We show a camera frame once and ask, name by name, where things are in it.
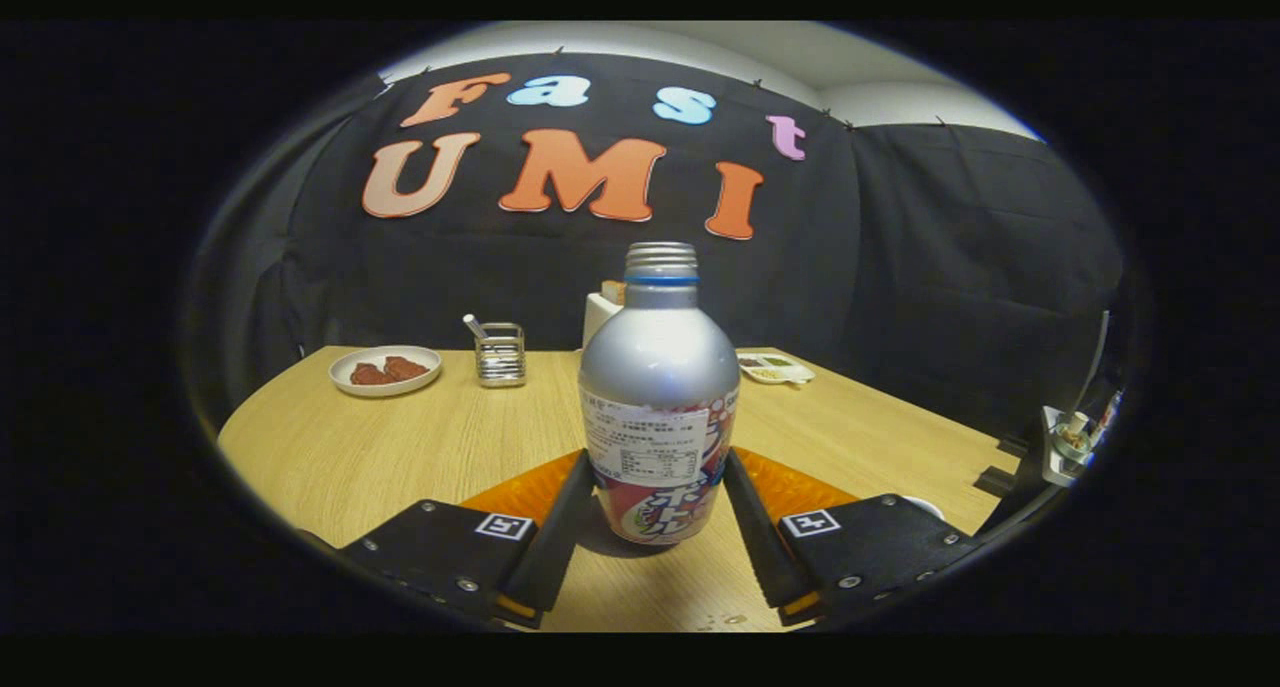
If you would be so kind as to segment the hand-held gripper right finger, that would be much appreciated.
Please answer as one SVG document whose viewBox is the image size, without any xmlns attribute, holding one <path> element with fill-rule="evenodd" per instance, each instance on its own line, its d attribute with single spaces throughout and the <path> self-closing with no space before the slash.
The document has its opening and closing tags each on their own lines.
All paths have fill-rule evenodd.
<svg viewBox="0 0 1280 687">
<path fill-rule="evenodd" d="M 727 455 L 724 490 L 783 626 L 836 628 L 879 615 L 984 545 L 908 496 L 852 496 L 741 446 Z"/>
</svg>

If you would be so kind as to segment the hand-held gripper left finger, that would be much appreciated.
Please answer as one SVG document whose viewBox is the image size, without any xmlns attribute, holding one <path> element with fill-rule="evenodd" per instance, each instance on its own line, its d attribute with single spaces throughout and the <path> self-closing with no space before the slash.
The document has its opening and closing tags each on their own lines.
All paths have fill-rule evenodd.
<svg viewBox="0 0 1280 687">
<path fill-rule="evenodd" d="M 536 629 L 561 594 L 593 487 L 584 450 L 558 455 L 461 504 L 419 500 L 340 555 L 436 608 Z"/>
</svg>

